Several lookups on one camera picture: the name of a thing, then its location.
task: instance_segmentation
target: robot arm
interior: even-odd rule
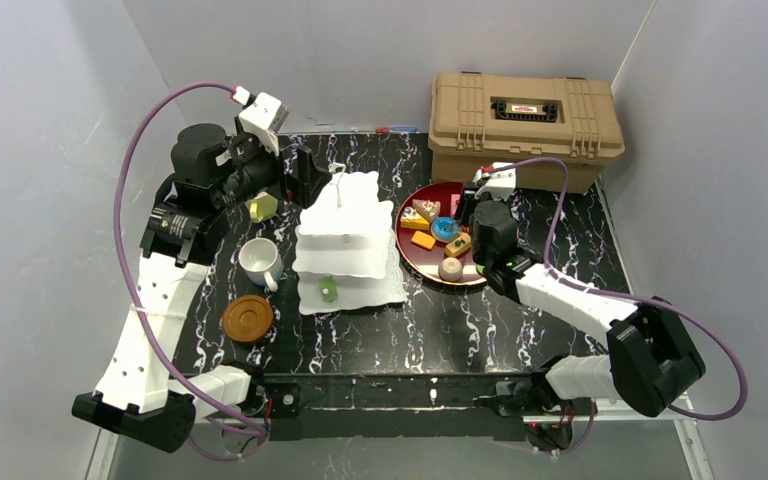
[[[680,318],[563,285],[563,280],[581,283],[550,271],[517,242],[517,223],[504,203],[516,183],[514,171],[490,170],[480,170],[464,185],[455,214],[471,226],[473,258],[488,284],[500,295],[571,324],[608,350],[608,355],[550,360],[539,369],[543,378],[534,383],[549,391],[534,398],[542,399],[544,407],[581,397],[619,398],[642,415],[660,414],[705,373]]]
[[[280,101],[265,93],[254,97],[241,87],[231,98],[244,107],[235,119],[234,136],[211,124],[192,125],[178,134],[171,151],[174,173],[155,196],[140,243],[141,310],[168,358],[228,233],[228,208],[267,189],[306,208],[331,179],[305,147],[298,149],[297,175],[285,173],[275,135],[287,115]],[[236,405],[249,395],[255,370],[247,370],[223,365],[190,382],[220,403]],[[186,441],[196,420],[215,412],[169,379],[133,305],[101,380],[72,406],[77,418],[166,452]]]

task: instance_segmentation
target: tan toolbox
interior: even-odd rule
[[[569,191],[584,193],[625,150],[611,85],[581,78],[443,73],[434,80],[428,146],[435,182],[471,180],[492,162],[564,160]],[[558,191],[557,165],[517,172],[517,186]]]

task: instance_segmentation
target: black marble surface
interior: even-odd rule
[[[286,162],[303,143],[321,166],[340,162],[348,165],[348,171],[377,170],[379,198],[396,205],[430,183],[427,135],[311,135],[281,140]],[[553,193],[524,190],[512,199],[511,209],[522,225],[520,238],[534,250],[543,249],[556,200]],[[231,232],[181,334],[175,363],[183,372],[209,371],[233,357],[259,363],[267,374],[527,373],[558,354],[604,353],[592,338],[568,324],[516,305],[489,287],[441,290],[423,284],[404,265],[408,293],[404,305],[300,316],[298,275],[290,268],[299,212],[285,203],[279,216],[261,225],[250,224],[243,211],[233,213]],[[236,261],[243,243],[258,236],[273,239],[284,261],[284,278],[274,294],[251,284]],[[598,287],[627,290],[595,189],[567,198],[553,256],[569,275]],[[226,338],[221,327],[228,303],[247,294],[263,295],[275,308],[271,330],[254,347]]]

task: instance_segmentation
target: yellow cake piece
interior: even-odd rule
[[[429,223],[434,222],[440,215],[440,202],[431,200],[414,200],[413,208]]]
[[[466,232],[461,232],[458,238],[446,245],[446,255],[450,257],[460,257],[472,248],[472,238]]]
[[[426,250],[431,250],[434,248],[434,244],[437,243],[437,240],[434,240],[434,237],[427,233],[414,232],[413,238],[411,238],[411,243],[418,245]]]
[[[428,220],[422,218],[413,207],[405,207],[402,212],[402,217],[399,219],[399,225],[403,228],[410,228],[413,230],[428,230],[431,228],[431,224]]]

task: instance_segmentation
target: green cube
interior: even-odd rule
[[[319,293],[322,294],[325,303],[333,303],[337,300],[337,283],[334,282],[334,277],[319,278]]]

